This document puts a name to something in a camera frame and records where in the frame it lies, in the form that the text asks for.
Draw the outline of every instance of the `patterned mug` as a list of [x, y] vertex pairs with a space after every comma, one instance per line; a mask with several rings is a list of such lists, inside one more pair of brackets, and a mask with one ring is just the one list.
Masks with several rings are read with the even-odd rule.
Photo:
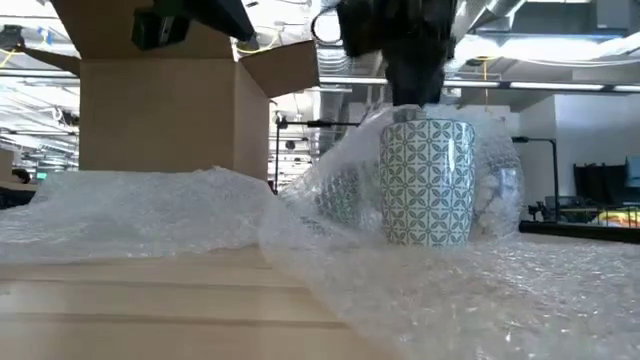
[[421, 114], [387, 126], [380, 140], [382, 217], [389, 243], [465, 243], [473, 214], [473, 127]]

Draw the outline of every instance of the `desk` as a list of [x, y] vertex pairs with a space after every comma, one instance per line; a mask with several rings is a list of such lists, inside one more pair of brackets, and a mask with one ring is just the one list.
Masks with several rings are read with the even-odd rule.
[[7, 360], [389, 359], [257, 247], [0, 266]]

